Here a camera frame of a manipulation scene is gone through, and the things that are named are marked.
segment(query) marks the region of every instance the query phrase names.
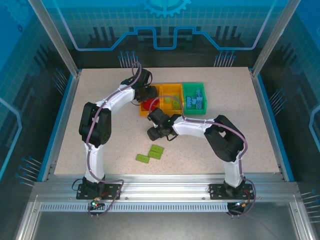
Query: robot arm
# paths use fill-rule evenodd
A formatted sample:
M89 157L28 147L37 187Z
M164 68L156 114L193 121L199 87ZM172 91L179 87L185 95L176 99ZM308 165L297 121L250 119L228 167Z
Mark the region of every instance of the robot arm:
M223 160L225 184L233 190L242 187L244 181L239 168L239 155L244 148L244 142L231 131L210 124L219 123L240 133L225 116L219 115L216 119L209 120L192 118L186 120L180 114L169 117L161 109L156 108L148 115L148 119L154 125L147 131L152 141L164 136L171 141L178 135L191 135L207 139L214 153Z
M85 104L79 126L79 133L85 142L84 145L87 156L89 151L89 147L86 144L87 138L93 121L95 120L95 115L102 106L88 141L91 149L89 155L91 172L87 165L83 178L83 182L86 183L86 185L95 188L95 186L99 184L97 179L102 180L105 177L103 148L111 136L112 114L116 113L123 105L132 100L143 102L158 96L157 89L148 83L150 76L151 73L142 68L141 75L134 84L132 84L134 77L126 79L122 81L115 92L105 99L96 103L88 102ZM191 135L207 139L214 153L223 160L226 192L229 192L230 194L228 194L231 197L239 193L245 182L239 168L239 156L244 148L244 142L231 131L212 124L219 123L240 133L225 116L219 115L216 119L210 120L185 119L180 114L174 114L172 117L169 117L164 114L161 109L156 108L148 115L148 119L154 124L154 127L147 131L152 141L164 136L166 136L169 141L172 141L178 135Z
M81 122L79 126L79 133L82 136L82 141L85 142L85 150L88 155L89 147L86 144L87 137L91 125L94 120L98 109L103 105L101 112L99 113L98 119L94 125L92 134L89 139L89 144L91 148L90 152L90 168L92 173L99 179L104 179L105 172L103 168L104 159L104 144L107 143L111 136L111 117L115 114L123 105L132 100L137 100L138 102L143 102L148 99L152 99L158 96L157 89L154 86L150 86L148 83L149 77L152 76L151 72L141 69L141 75L139 79L129 86L133 79L137 77L131 77L122 81L119 88L110 94L105 99L98 101L96 103L88 102L84 105ZM85 181L90 183L98 183L99 181L94 179L89 172L88 166L86 167L86 172L84 176Z

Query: green block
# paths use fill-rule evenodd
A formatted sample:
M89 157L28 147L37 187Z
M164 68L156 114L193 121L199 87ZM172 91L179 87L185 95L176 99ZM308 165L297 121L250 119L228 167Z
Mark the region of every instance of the green block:
M145 164L148 164L149 160L150 160L150 157L142 155L142 154L138 154L136 156L135 160L137 160L139 162L142 162L142 163L145 163Z
M166 96L166 97L164 98L164 102L165 102L166 104L169 104L169 103L171 102L171 98Z
M149 151L149 153L148 153L148 156L150 158L154 158L154 159L158 159L158 160L160 160L161 155L162 155L161 153L155 152L155 151Z
M179 99L179 95L173 95L176 99ZM180 110L180 103L177 100L173 100L172 102L173 109Z
M175 110L180 110L180 103L178 103L177 101L173 103L173 109Z
M164 148L162 146L152 144L150 151L162 154L164 152Z

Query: table surface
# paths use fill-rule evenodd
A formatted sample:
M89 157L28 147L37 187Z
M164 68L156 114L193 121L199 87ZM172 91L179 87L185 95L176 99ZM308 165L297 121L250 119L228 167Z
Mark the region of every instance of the table surface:
M244 173L279 172L274 151L247 67L147 68L153 83L201 82L207 98L206 115L225 115L245 136L248 151L243 156ZM84 174L86 151L78 133L84 105L98 102L132 75L128 68L83 69L64 133L55 174ZM127 103L112 116L112 134L104 148L106 174L209 174L223 173L220 160L205 138L181 135L169 142L152 142L147 130L152 123L139 114L139 107ZM136 161L148 155L152 144L164 147L160 160Z

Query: gear logo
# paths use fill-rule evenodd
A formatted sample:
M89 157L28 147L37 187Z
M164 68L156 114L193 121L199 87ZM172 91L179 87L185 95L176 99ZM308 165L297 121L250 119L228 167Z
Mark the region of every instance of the gear logo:
M27 0L0 0L0 8L3 7L19 25L28 19L30 7Z
M186 10L187 4L191 4L191 0L142 0L144 10L149 10L150 14L157 17L168 15L173 17L174 14L180 14L181 10Z

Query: yellow bin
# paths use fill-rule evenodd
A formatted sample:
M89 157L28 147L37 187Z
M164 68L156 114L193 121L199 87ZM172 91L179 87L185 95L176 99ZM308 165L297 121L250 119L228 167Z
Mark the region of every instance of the yellow bin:
M169 95L174 97L175 95L178 95L178 99L181 101L183 107L185 106L184 90L183 90L182 83L172 83L172 84L166 83L166 84L162 84L160 88L162 88L160 90L162 96ZM164 97L160 99L160 106L162 111L165 114L168 114L169 116L172 116L173 114L182 113L180 106L179 106L179 109L174 109L173 101L174 101L173 98L167 99L167 101L165 100Z

